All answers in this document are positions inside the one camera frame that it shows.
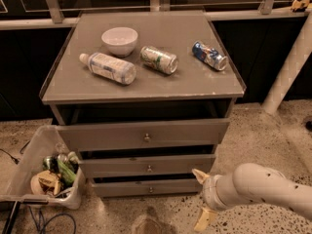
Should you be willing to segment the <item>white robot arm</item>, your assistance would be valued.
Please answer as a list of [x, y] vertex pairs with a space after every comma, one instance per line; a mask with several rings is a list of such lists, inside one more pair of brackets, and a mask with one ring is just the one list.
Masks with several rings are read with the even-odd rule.
[[227, 175], [209, 175], [193, 169], [202, 185], [206, 206], [194, 226], [204, 231], [219, 212], [239, 205], [270, 204], [312, 219], [312, 187], [288, 180], [281, 172], [255, 163], [238, 166]]

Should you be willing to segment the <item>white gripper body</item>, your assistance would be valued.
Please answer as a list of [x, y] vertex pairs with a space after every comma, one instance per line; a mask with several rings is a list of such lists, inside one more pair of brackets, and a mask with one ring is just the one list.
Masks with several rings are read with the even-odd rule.
[[209, 175], [203, 183], [203, 199], [207, 206], [221, 212], [235, 206], [232, 175]]

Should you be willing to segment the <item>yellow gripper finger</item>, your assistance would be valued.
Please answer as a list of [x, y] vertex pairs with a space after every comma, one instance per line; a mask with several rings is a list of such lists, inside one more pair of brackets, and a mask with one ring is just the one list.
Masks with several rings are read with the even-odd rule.
[[206, 174], [200, 170], [197, 170], [197, 169], [193, 169], [192, 170], [192, 174], [195, 175], [197, 181], [200, 183], [200, 184], [203, 184], [209, 177], [210, 175], [209, 174]]
[[216, 217], [217, 212], [209, 208], [203, 208], [195, 223], [194, 230], [196, 232], [204, 231], [215, 220]]

